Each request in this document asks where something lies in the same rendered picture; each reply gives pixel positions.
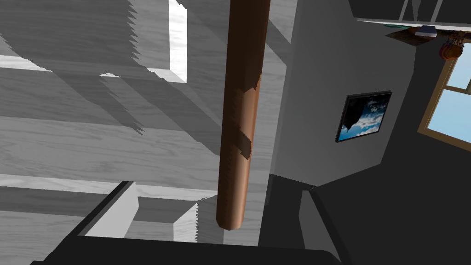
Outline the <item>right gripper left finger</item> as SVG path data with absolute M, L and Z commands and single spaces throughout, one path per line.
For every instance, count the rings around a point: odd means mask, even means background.
M 75 234 L 123 238 L 138 209 L 136 183 L 122 181 L 75 227 Z

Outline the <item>brown table with ornaments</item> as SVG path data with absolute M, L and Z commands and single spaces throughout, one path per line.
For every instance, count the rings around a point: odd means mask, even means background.
M 458 30 L 436 29 L 434 26 L 422 25 L 409 27 L 404 25 L 386 24 L 386 27 L 397 28 L 399 31 L 387 34 L 387 37 L 399 40 L 412 46 L 419 46 L 434 40 L 438 36 L 447 38 L 439 49 L 439 56 L 444 60 L 456 60 L 464 51 L 465 44 L 471 44 L 471 32 Z

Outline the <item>wooden framed window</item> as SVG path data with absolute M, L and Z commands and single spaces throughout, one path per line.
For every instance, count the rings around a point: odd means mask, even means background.
M 471 152 L 471 40 L 444 63 L 418 132 Z

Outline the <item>framed sky picture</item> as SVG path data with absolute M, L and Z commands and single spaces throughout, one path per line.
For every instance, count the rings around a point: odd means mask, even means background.
M 379 132 L 392 91 L 348 95 L 337 129 L 337 143 Z

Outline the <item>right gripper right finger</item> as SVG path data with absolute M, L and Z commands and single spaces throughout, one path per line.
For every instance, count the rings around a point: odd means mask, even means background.
M 352 261 L 316 188 L 302 191 L 299 222 L 306 249 L 329 252 L 338 262 Z

